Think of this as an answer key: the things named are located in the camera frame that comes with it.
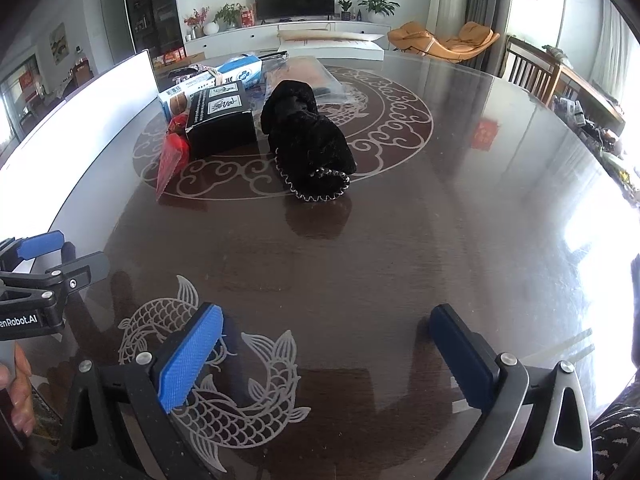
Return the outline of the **person's left hand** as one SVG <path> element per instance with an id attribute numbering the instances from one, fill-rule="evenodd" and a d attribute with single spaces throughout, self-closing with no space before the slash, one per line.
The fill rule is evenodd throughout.
<path id="1" fill-rule="evenodd" d="M 1 388 L 9 391 L 12 402 L 11 420 L 16 431 L 29 437 L 35 429 L 36 418 L 32 403 L 32 367 L 21 346 L 14 345 L 15 373 L 11 377 L 9 369 L 2 364 L 0 367 Z"/>

